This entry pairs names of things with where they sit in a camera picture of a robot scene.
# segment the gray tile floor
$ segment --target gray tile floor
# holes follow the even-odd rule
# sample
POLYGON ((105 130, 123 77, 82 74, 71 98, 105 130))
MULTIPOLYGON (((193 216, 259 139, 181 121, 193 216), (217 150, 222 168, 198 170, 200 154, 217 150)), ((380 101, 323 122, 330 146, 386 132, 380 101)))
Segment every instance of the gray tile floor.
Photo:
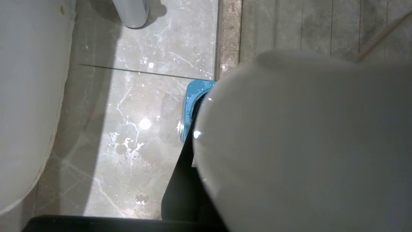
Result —
MULTIPOLYGON (((244 0, 240 61, 267 49, 302 50, 352 60, 412 0, 244 0)), ((412 17, 365 62, 412 60, 412 17)))
POLYGON ((71 65, 35 215, 160 218, 193 78, 213 80, 217 0, 152 0, 145 28, 78 0, 71 65))

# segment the blue container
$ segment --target blue container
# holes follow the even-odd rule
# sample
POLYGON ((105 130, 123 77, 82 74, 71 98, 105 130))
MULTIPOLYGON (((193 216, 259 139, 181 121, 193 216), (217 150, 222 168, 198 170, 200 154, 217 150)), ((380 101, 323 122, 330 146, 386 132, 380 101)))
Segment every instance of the blue container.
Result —
POLYGON ((183 131, 180 136, 182 143, 185 142, 190 125, 192 124, 194 104, 201 96, 208 93, 213 88, 213 86, 215 86, 215 84, 216 81, 194 80, 187 86, 182 114, 183 131))

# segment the brown marble strip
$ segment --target brown marble strip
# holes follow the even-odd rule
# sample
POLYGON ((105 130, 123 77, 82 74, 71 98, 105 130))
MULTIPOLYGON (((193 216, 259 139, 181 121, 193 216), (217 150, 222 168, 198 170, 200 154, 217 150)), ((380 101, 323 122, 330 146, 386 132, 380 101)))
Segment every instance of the brown marble strip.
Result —
MULTIPOLYGON (((387 25, 386 0, 361 0, 360 2, 360 42, 363 52, 387 25)), ((362 62, 383 62, 385 59, 385 41, 381 42, 362 62)))
MULTIPOLYGON (((395 21, 412 9, 412 0, 391 0, 388 2, 388 22, 395 21)), ((405 19, 386 38, 385 62, 407 62, 411 48, 411 17, 405 19)))
POLYGON ((215 79, 223 78, 239 62, 242 0, 220 0, 215 79))

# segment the marble floor tile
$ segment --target marble floor tile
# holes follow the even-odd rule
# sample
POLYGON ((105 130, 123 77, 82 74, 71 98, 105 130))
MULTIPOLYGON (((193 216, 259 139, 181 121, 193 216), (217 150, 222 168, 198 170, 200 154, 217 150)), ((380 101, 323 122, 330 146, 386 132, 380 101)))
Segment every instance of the marble floor tile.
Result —
POLYGON ((334 0, 332 15, 331 55, 346 61, 359 53, 359 27, 361 2, 334 0))
POLYGON ((333 0, 304 0, 302 50, 330 55, 333 0))
POLYGON ((213 80, 218 0, 151 0, 140 29, 111 0, 77 1, 72 64, 213 80))
POLYGON ((244 0, 243 7, 241 62, 275 48, 278 1, 244 0))
MULTIPOLYGON (((275 37, 276 50, 303 50, 353 61, 390 23, 412 10, 412 0, 274 0, 271 3, 244 0, 240 61, 270 49, 270 35, 275 37), (273 6, 275 17, 268 17, 273 6)), ((409 61, 412 61, 412 17, 362 60, 409 61)))
POLYGON ((72 64, 35 214, 160 218, 190 81, 72 64))
POLYGON ((300 50, 303 0, 279 0, 276 27, 277 50, 300 50))

